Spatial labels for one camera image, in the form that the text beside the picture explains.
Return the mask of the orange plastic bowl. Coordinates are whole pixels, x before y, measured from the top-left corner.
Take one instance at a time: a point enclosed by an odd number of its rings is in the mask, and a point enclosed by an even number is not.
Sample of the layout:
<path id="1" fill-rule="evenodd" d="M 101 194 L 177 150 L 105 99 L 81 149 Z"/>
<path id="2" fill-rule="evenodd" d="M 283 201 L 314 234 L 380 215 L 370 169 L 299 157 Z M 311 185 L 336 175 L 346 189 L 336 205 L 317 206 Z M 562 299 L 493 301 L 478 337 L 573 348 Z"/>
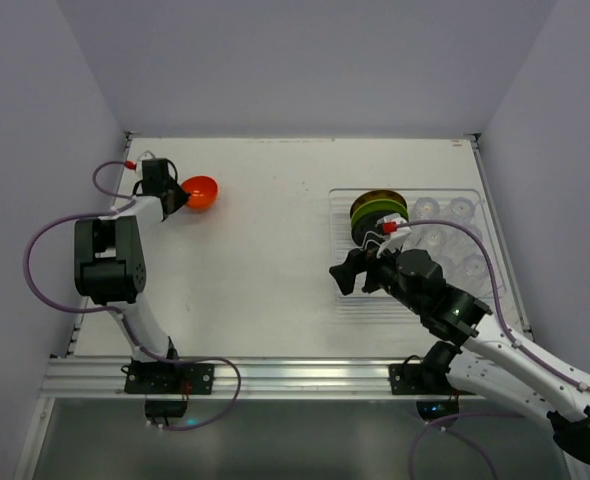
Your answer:
<path id="1" fill-rule="evenodd" d="M 188 195 L 184 206 L 194 212 L 208 210 L 218 198 L 219 186 L 209 176 L 190 177 L 182 182 L 181 187 Z"/>

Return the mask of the black plate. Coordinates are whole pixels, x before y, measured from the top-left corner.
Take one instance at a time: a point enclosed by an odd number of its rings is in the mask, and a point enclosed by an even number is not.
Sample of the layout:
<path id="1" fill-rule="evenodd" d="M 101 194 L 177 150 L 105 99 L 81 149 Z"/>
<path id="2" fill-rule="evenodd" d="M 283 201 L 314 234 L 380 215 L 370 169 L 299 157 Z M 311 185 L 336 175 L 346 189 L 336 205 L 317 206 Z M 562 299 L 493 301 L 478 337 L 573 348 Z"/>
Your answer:
<path id="1" fill-rule="evenodd" d="M 384 234 L 381 227 L 383 214 L 369 214 L 351 225 L 351 239 L 358 247 L 364 247 L 368 241 L 382 242 Z"/>

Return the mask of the green plate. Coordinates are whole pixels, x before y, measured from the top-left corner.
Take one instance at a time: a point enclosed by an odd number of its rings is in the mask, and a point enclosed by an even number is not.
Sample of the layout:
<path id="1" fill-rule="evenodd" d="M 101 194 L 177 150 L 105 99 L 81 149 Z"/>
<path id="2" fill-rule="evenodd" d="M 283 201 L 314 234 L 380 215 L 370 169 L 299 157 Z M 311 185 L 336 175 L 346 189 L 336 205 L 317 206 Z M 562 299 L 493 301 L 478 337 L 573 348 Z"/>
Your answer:
<path id="1" fill-rule="evenodd" d="M 391 199 L 376 199 L 360 205 L 350 214 L 351 226 L 356 227 L 367 216 L 375 214 L 377 219 L 392 214 L 399 214 L 404 220 L 409 219 L 407 207 L 403 203 Z"/>

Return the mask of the yellow patterned plate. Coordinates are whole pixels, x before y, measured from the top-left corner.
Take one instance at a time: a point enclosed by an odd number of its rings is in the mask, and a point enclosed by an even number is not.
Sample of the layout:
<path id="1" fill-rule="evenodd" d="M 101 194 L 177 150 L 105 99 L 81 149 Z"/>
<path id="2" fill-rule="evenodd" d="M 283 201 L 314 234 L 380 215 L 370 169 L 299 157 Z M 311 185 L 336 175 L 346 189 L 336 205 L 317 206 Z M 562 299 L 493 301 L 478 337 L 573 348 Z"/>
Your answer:
<path id="1" fill-rule="evenodd" d="M 354 212 L 361 208 L 363 205 L 366 205 L 369 202 L 377 200 L 392 201 L 395 204 L 399 204 L 402 205 L 404 208 L 407 208 L 406 199 L 397 191 L 389 189 L 376 189 L 366 191 L 365 193 L 357 197 L 351 204 L 350 214 L 353 215 Z"/>

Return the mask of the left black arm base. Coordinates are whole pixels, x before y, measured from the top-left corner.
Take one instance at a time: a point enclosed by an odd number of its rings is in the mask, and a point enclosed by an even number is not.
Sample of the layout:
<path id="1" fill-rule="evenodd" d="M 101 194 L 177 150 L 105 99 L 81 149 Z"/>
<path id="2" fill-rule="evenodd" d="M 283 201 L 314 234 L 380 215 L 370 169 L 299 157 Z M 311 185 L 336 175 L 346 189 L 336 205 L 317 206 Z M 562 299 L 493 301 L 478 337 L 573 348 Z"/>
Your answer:
<path id="1" fill-rule="evenodd" d="M 179 420 L 188 409 L 192 395 L 210 395 L 215 367 L 210 363 L 171 365 L 164 362 L 132 360 L 121 367 L 125 374 L 124 392 L 144 395 L 147 420 L 165 427 Z"/>

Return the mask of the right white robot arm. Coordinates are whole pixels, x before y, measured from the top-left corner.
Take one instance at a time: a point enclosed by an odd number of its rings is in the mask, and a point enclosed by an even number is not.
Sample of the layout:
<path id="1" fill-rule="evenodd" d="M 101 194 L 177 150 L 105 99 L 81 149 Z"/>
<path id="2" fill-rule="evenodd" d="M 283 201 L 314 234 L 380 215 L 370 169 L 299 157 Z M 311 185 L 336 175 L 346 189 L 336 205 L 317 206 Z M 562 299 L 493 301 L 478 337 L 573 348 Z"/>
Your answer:
<path id="1" fill-rule="evenodd" d="M 416 376 L 425 388 L 494 401 L 539 423 L 565 453 L 590 465 L 590 374 L 503 329 L 487 304 L 446 282 L 427 252 L 353 249 L 329 273 L 343 295 L 364 274 L 364 292 L 384 291 L 436 337 Z"/>

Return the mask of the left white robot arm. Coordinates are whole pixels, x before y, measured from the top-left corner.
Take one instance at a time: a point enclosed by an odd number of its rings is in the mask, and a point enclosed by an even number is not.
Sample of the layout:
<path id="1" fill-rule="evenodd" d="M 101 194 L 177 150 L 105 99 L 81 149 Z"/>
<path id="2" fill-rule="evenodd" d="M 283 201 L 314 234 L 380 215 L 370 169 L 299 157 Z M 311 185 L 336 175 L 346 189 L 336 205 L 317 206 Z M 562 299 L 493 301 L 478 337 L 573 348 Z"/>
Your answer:
<path id="1" fill-rule="evenodd" d="M 139 179 L 126 204 L 106 215 L 80 219 L 74 225 L 74 283 L 118 324 L 131 348 L 131 358 L 141 363 L 176 362 L 171 337 L 156 319 L 144 293 L 147 267 L 142 235 L 189 200 L 178 183 L 173 162 L 151 158 L 125 166 Z"/>

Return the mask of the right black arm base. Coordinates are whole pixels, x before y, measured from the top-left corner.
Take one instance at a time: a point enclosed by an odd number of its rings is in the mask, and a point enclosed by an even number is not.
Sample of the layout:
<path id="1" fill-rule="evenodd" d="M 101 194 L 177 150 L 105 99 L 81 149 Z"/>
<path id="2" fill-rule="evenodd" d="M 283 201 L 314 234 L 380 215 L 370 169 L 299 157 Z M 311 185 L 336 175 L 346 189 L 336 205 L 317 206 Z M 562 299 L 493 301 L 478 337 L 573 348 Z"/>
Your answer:
<path id="1" fill-rule="evenodd" d="M 417 413 L 424 421 L 454 415 L 460 412 L 459 391 L 447 380 L 450 363 L 459 350 L 438 341 L 420 358 L 411 355 L 402 363 L 388 366 L 388 379 L 393 395 L 437 395 L 445 400 L 418 400 Z"/>

